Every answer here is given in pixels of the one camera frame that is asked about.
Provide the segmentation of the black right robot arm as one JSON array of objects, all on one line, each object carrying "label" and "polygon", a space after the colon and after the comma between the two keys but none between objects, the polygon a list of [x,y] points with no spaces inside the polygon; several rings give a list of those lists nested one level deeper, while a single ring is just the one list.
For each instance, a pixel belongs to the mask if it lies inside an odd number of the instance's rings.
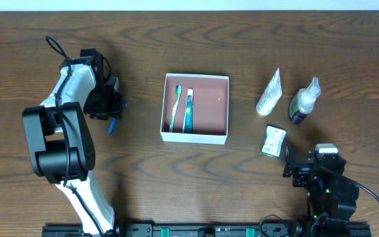
[{"label": "black right robot arm", "polygon": [[334,144],[318,144],[309,152],[308,163],[295,161],[294,152],[286,148],[284,178],[292,178],[294,187],[307,191],[309,216],[335,223],[348,223],[357,209],[359,188],[343,178],[346,160]]}]

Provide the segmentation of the teal toothpaste tube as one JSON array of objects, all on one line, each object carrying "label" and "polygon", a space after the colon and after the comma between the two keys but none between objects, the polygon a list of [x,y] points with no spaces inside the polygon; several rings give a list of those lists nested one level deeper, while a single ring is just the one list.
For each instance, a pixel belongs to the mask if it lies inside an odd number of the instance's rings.
[{"label": "teal toothpaste tube", "polygon": [[182,132],[191,134],[193,132],[193,89],[190,88],[186,96],[186,109]]}]

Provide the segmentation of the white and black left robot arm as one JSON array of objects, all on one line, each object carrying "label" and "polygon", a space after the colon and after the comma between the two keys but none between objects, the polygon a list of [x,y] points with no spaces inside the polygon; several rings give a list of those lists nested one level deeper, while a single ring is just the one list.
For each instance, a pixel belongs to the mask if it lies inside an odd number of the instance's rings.
[{"label": "white and black left robot arm", "polygon": [[85,119],[120,119],[122,95],[118,78],[104,73],[108,64],[96,49],[81,50],[61,64],[49,97],[22,113],[33,171],[68,198],[82,222],[75,230],[44,228],[45,236],[124,235],[95,179],[95,146]]}]

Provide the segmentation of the blue disposable razor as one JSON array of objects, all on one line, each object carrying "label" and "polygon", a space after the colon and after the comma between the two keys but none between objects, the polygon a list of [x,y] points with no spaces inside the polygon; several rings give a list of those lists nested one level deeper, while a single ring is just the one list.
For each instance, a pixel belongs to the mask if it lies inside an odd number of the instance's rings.
[{"label": "blue disposable razor", "polygon": [[111,135],[113,132],[114,132],[114,128],[116,126],[116,122],[120,120],[120,115],[118,115],[117,117],[113,117],[111,119],[111,123],[110,123],[110,126],[109,126],[109,129],[108,129],[108,134]]}]

